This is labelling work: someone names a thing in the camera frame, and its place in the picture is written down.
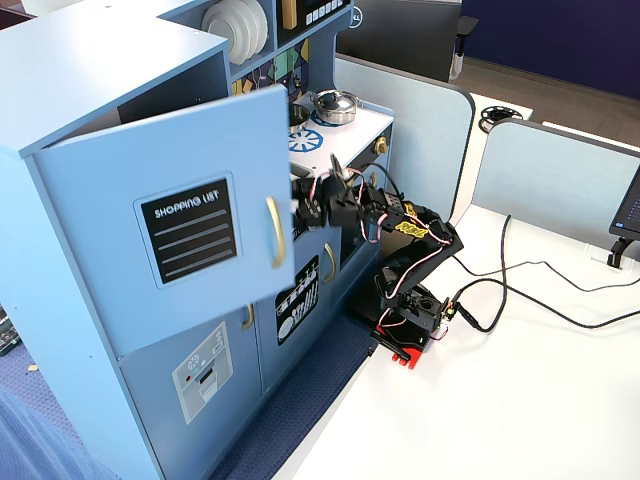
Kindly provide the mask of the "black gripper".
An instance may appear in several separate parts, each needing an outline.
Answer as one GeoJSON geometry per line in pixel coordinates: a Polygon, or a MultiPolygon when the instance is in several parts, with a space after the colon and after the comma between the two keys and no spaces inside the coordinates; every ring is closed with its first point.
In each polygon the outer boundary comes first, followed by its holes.
{"type": "Polygon", "coordinates": [[[332,227],[355,227],[365,219],[365,208],[358,200],[359,187],[348,186],[335,173],[320,177],[294,178],[291,197],[298,200],[294,226],[298,232],[332,227]]]}

